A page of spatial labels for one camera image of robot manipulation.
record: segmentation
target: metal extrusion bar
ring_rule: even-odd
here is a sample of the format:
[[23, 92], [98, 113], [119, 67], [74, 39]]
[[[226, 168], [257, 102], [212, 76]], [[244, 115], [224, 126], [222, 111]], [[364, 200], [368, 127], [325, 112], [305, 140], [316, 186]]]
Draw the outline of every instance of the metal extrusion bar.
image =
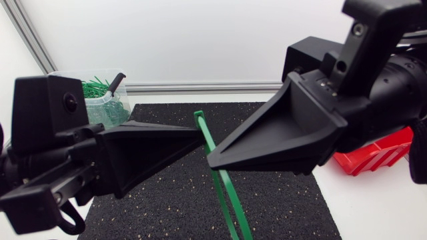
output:
[[281, 82], [126, 84], [128, 95], [275, 93]]
[[0, 0], [0, 2], [42, 72], [48, 74], [56, 71], [55, 64], [37, 35], [20, 0]]

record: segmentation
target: black rubber mat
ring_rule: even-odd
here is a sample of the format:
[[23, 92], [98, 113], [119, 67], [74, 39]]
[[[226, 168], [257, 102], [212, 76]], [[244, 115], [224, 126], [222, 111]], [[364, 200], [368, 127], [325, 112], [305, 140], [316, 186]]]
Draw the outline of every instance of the black rubber mat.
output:
[[[136, 105], [131, 119], [193, 127], [193, 112], [203, 110], [219, 143], [261, 104]], [[254, 239], [341, 239], [312, 175], [230, 172], [230, 177]], [[86, 224], [80, 240], [231, 239], [202, 147], [143, 182], [124, 199], [96, 197]]]

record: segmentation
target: plastic container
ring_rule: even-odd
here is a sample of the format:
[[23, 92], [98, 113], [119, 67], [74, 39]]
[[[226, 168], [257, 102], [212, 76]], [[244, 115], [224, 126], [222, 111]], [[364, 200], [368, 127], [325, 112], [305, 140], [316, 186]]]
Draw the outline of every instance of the plastic container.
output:
[[[89, 82], [95, 80], [96, 76], [102, 82], [105, 80], [112, 83], [118, 73], [123, 73], [121, 69], [97, 69], [83, 71], [56, 71], [50, 75], [70, 77]], [[90, 124], [103, 123], [106, 129], [111, 129], [124, 122], [130, 116], [131, 108], [127, 99], [126, 87], [121, 82], [117, 89], [112, 93], [107, 93], [98, 98], [85, 99], [87, 116]]]
[[391, 167], [409, 152], [412, 136], [411, 128], [407, 127], [351, 153], [335, 153], [334, 158], [347, 174], [353, 176], [385, 165]]

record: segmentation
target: red plastic bin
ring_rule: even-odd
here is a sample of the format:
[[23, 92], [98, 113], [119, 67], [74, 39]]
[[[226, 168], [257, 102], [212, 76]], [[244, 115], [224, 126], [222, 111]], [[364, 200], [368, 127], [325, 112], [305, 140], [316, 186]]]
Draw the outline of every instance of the red plastic bin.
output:
[[409, 152], [412, 136], [411, 128], [406, 127], [353, 152], [335, 153], [334, 158], [347, 174], [353, 176], [385, 165], [391, 167]]

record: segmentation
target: green plastic strip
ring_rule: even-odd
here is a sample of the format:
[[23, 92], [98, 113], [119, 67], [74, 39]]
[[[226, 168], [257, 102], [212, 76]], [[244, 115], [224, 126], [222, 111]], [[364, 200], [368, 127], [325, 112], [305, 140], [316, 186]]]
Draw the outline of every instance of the green plastic strip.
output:
[[[207, 128], [203, 111], [196, 111], [194, 113], [194, 118], [195, 118], [197, 127], [201, 129], [201, 131], [203, 132], [203, 135], [205, 136], [205, 139], [206, 139], [205, 152], [206, 152], [206, 155], [208, 155], [215, 149], [216, 146], [215, 146], [214, 139], [212, 139], [209, 129]], [[246, 220], [245, 213], [242, 208], [242, 204], [240, 204], [238, 194], [234, 189], [230, 176], [228, 175], [226, 170], [219, 170], [219, 171], [211, 170], [211, 174], [213, 177], [213, 184], [215, 185], [218, 198], [220, 199], [222, 212], [224, 213], [224, 217], [226, 218], [227, 226], [228, 226], [228, 229], [230, 230], [230, 233], [232, 234], [232, 238], [235, 240], [239, 239], [236, 229], [234, 228], [233, 221], [230, 216], [230, 212], [228, 211], [226, 199], [221, 189], [220, 180], [218, 179], [218, 172], [220, 173], [222, 181], [224, 182], [224, 186], [226, 187], [228, 197], [232, 202], [232, 206], [234, 208], [234, 212], [236, 213], [236, 217], [238, 218], [239, 226], [240, 226], [240, 229], [242, 230], [243, 237], [245, 240], [252, 240], [253, 238], [249, 228], [248, 221]]]

